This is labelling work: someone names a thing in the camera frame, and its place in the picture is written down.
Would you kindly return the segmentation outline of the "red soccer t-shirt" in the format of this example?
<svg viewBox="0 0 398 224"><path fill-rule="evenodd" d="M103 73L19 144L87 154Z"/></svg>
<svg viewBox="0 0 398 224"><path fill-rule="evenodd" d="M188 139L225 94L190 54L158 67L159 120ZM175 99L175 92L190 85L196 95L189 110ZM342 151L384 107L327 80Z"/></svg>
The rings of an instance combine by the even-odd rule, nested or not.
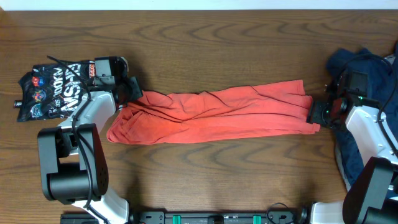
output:
<svg viewBox="0 0 398 224"><path fill-rule="evenodd" d="M146 91L121 110L107 138L153 145L315 134L320 126L306 122L311 104L302 80L199 94Z"/></svg>

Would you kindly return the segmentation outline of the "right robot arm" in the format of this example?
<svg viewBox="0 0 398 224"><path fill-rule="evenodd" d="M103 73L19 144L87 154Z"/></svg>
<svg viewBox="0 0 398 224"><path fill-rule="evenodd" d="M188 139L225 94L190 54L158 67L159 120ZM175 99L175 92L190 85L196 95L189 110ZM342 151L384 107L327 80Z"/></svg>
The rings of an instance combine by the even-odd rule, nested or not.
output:
<svg viewBox="0 0 398 224"><path fill-rule="evenodd" d="M317 202L310 223L397 223L397 141L380 103L367 97L368 76L344 70L326 87L326 101L314 101L310 124L348 130L359 149L364 169L343 201Z"/></svg>

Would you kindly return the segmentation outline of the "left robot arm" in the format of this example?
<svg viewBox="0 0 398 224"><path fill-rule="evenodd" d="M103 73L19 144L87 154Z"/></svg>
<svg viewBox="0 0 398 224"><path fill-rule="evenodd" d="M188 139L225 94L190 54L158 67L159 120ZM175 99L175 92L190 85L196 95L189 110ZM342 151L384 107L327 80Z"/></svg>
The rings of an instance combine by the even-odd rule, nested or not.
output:
<svg viewBox="0 0 398 224"><path fill-rule="evenodd" d="M42 192L49 201L82 208L98 223L131 223L129 202L109 186L99 133L110 117L141 98L123 57L98 57L94 75L81 84L86 93L72 115L37 135Z"/></svg>

